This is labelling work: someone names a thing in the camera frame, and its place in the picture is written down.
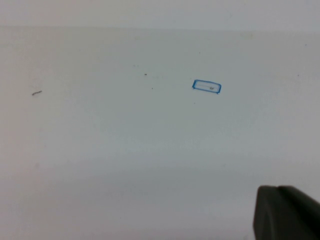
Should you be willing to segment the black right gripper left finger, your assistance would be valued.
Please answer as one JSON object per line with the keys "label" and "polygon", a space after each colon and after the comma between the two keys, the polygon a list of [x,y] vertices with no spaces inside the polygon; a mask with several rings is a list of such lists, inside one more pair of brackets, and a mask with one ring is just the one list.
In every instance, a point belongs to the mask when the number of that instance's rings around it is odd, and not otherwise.
{"label": "black right gripper left finger", "polygon": [[305,240],[308,229],[293,205],[275,186],[260,186],[257,190],[253,218],[257,240]]}

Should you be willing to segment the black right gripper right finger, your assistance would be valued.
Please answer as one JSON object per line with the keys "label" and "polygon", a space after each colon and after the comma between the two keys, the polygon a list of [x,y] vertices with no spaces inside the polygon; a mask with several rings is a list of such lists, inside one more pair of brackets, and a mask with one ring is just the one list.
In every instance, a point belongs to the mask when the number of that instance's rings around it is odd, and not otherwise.
{"label": "black right gripper right finger", "polygon": [[293,205],[303,223],[320,239],[320,203],[293,186],[282,185],[278,189]]}

